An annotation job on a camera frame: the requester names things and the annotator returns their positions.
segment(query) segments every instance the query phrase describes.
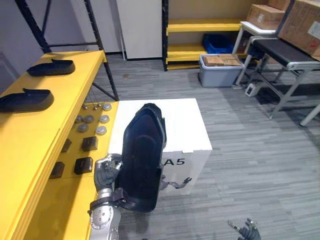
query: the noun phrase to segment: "gray wall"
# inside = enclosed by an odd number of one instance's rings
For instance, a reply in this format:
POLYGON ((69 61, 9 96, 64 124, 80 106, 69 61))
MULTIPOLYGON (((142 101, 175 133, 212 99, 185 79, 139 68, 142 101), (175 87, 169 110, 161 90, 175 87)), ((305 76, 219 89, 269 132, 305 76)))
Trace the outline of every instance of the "gray wall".
MULTIPOLYGON (((53 0, 45 37, 50 44, 83 42, 70 0, 53 0)), ((47 1, 28 0, 30 10, 42 27, 47 1)), ((13 0, 1 1, 0 7, 0 92, 6 89, 42 55, 36 39, 13 0)), ((84 50, 85 47, 57 47, 52 50, 84 50)))
MULTIPOLYGON (((76 18, 85 41, 95 41, 84 1, 72 0, 71 5, 76 12, 76 18)), ((116 0, 92 0, 91 5, 104 51, 107 53, 120 52, 120 20, 116 0)), ((97 47, 89 46, 89 49, 96 50, 97 47)))

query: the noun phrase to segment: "white wall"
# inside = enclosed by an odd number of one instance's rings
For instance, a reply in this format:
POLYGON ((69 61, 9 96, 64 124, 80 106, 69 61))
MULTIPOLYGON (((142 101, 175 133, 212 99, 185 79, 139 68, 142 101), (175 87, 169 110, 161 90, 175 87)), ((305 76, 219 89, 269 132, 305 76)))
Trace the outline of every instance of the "white wall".
MULTIPOLYGON (((83 0, 72 0, 71 5, 76 13, 82 35, 86 42, 94 42, 95 36, 89 21, 87 10, 83 0)), ((91 0, 95 21, 101 36, 105 52, 120 52, 120 21, 116 0, 91 0)), ((89 46, 90 50, 96 50, 96 46, 89 46)))
POLYGON ((128 59, 162 56, 162 1, 116 0, 128 59))
MULTIPOLYGON (((42 28, 47 1, 28 0, 27 3, 42 28)), ((13 0, 1 1, 0 36, 0 89, 5 89, 31 67, 43 52, 13 0)), ((52 1, 45 37, 49 44, 84 41, 68 0, 52 1)), ((56 52, 84 49, 83 46, 52 48, 56 52)))

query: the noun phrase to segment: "white box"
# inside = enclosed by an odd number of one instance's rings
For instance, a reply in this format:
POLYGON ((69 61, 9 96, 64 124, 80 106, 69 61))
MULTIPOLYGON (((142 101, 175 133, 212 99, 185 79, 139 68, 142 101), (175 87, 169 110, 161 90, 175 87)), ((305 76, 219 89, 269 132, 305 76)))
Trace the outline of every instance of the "white box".
POLYGON ((188 195, 212 151, 195 98, 120 101, 108 153, 122 153, 125 129, 136 112, 147 103, 156 104, 165 118, 167 140, 162 153, 164 168, 159 195, 188 195), (182 184, 187 178, 192 180, 182 184))

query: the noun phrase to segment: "blue plastic crate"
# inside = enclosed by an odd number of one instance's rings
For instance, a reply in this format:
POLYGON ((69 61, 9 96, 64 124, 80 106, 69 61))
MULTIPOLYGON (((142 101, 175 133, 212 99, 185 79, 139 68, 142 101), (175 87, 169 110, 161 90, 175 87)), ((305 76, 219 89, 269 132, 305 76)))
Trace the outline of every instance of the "blue plastic crate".
POLYGON ((225 36, 205 33, 202 45, 208 54, 231 54, 234 46, 225 36))

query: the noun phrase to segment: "yellow shelf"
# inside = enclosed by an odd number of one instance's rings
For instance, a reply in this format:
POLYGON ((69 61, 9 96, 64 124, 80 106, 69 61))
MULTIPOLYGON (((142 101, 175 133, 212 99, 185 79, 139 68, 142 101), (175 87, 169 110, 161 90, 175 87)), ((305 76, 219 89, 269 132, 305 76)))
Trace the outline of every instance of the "yellow shelf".
POLYGON ((168 65, 167 69, 168 70, 178 70, 178 69, 197 69, 199 68, 199 64, 173 64, 173 65, 168 65))
POLYGON ((239 31, 242 19, 224 19, 224 18, 186 18, 169 19, 166 30, 169 33, 179 32, 222 32, 239 31))
POLYGON ((73 60, 75 71, 62 76, 24 73, 4 93, 22 88, 49 89, 53 104, 37 112, 0 113, 0 239, 23 239, 50 172, 102 62, 103 51, 47 53, 37 62, 73 60))
POLYGON ((201 43, 169 44, 166 63, 179 61, 198 61, 199 55, 206 54, 201 43))
POLYGON ((72 142, 68 151, 60 153, 57 162, 64 163, 61 178, 49 179, 45 185, 41 198, 36 206, 24 240, 87 240, 90 236, 89 210, 90 203, 95 199, 94 184, 95 162, 106 156, 114 126, 118 102, 110 102, 112 109, 103 111, 93 110, 92 104, 87 104, 87 110, 81 109, 81 116, 93 115, 94 122, 88 124, 89 129, 84 133, 77 132, 77 123, 71 129, 68 139, 72 142), (101 115, 108 115, 110 121, 100 123, 101 115), (95 134, 97 126, 105 126, 105 135, 95 134), (81 150, 83 138, 97 136, 98 148, 85 152, 81 150), (93 159, 92 172, 82 175, 74 173, 75 161, 78 158, 91 157, 93 159))

